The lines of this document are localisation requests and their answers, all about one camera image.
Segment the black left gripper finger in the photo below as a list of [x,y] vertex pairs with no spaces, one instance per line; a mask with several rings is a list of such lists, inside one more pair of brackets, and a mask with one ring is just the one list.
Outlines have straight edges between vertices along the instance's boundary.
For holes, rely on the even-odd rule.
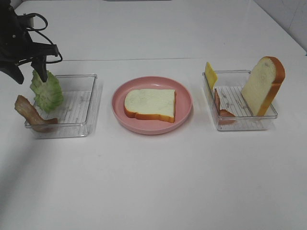
[[46,69],[47,57],[39,56],[32,60],[31,66],[38,73],[42,82],[46,82],[48,79],[47,69]]
[[15,80],[18,84],[23,84],[24,82],[24,76],[21,73],[18,66],[16,66],[14,63],[1,61],[0,62],[0,70],[1,72],[7,74],[10,76],[13,80]]

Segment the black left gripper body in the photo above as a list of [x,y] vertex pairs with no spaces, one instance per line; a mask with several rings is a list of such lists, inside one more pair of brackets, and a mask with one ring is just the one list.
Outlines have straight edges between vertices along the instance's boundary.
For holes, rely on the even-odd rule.
[[[41,31],[48,26],[46,18],[38,13],[17,15],[9,4],[0,6],[0,59],[21,65],[32,62],[39,56],[59,56],[56,44]],[[34,42],[30,32],[36,32],[44,37],[48,43]],[[59,62],[47,61],[48,64]]]

